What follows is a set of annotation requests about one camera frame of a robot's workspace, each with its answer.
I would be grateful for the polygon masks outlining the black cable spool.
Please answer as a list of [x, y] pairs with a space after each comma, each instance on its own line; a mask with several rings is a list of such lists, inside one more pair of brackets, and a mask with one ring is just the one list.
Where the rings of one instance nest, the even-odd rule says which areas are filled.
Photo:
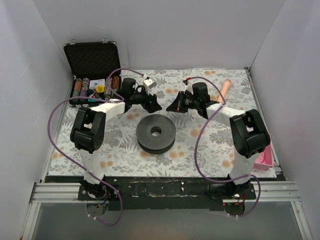
[[152, 155], [164, 154], [175, 143], [176, 126], [164, 115], [148, 115], [138, 123], [136, 138], [139, 146], [145, 152]]

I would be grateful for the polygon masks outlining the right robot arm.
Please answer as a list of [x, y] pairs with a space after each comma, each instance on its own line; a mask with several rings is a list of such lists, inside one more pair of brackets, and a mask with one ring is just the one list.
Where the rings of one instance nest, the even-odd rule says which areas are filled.
[[225, 96], [231, 86], [224, 81], [217, 100], [211, 100], [207, 84], [187, 84], [176, 99], [166, 108], [168, 112], [187, 113], [196, 110], [207, 119], [215, 120], [231, 129], [236, 151], [234, 165], [222, 181], [210, 180], [209, 192], [216, 199], [237, 199], [250, 188], [251, 172], [259, 155], [270, 145], [271, 139], [260, 113], [256, 109], [237, 110], [226, 106]]

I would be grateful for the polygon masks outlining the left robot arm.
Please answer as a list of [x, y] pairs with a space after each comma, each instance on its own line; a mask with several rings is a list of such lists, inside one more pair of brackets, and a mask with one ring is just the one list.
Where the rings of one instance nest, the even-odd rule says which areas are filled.
[[77, 111], [70, 140], [79, 150], [85, 168], [80, 184], [91, 198], [101, 200], [107, 193], [106, 187], [101, 184], [105, 174], [100, 166], [99, 153], [104, 141], [106, 122], [126, 113], [133, 105], [141, 105], [148, 113], [160, 111], [162, 107], [157, 102], [157, 96], [150, 93], [155, 85], [156, 82], [149, 77], [138, 86], [135, 79], [125, 78], [117, 91], [117, 97], [124, 98], [124, 101], [116, 103], [116, 99], [112, 98], [109, 103], [91, 108], [81, 107]]

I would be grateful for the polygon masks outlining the floral table mat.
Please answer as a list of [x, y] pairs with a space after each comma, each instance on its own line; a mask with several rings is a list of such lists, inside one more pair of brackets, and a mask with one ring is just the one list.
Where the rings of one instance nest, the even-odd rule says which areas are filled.
[[228, 107], [237, 110], [256, 108], [254, 93], [243, 69], [147, 70], [156, 81], [152, 93], [162, 106], [161, 114], [176, 127], [173, 147], [166, 153], [153, 155], [142, 150], [136, 138], [138, 123], [148, 115], [140, 105], [109, 120], [100, 148], [100, 166], [106, 176], [117, 177], [226, 177], [235, 162], [231, 129], [217, 121], [207, 122], [196, 110], [187, 113], [165, 109], [184, 89], [183, 80], [206, 82], [212, 100], [226, 79], [231, 87], [226, 95]]

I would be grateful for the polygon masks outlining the beige toy microphone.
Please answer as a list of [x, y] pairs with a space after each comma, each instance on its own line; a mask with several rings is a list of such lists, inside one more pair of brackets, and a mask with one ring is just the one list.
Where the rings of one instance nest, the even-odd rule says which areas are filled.
[[221, 94], [219, 94], [217, 98], [218, 102], [220, 103], [224, 102], [224, 99], [226, 98], [227, 92], [231, 85], [232, 85], [232, 81], [228, 78], [222, 83], [222, 87], [220, 89]]

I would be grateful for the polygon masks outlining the black poker chip case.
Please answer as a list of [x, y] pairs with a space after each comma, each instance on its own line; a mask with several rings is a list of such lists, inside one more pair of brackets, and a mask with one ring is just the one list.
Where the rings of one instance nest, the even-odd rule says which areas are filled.
[[72, 72], [72, 89], [70, 97], [89, 97], [96, 88], [95, 82], [102, 80], [104, 92], [100, 98], [108, 100], [122, 86], [120, 58], [117, 43], [103, 39], [100, 42], [66, 43], [64, 53]]

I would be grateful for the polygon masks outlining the black front base bar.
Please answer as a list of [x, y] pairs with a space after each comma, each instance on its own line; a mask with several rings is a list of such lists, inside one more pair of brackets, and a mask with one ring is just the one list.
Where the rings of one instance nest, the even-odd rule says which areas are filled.
[[252, 182], [242, 186], [213, 183], [198, 177], [104, 177], [108, 185], [90, 185], [81, 180], [78, 200], [98, 202], [110, 211], [120, 210], [231, 210], [242, 214], [245, 203], [256, 199]]

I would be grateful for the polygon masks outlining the pink plastic box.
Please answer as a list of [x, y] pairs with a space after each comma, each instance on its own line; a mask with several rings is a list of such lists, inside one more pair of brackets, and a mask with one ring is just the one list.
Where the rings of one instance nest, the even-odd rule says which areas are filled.
[[260, 171], [267, 171], [274, 166], [273, 157], [272, 157], [272, 146], [271, 143], [267, 145], [263, 152], [259, 154], [255, 163], [253, 165], [253, 169]]

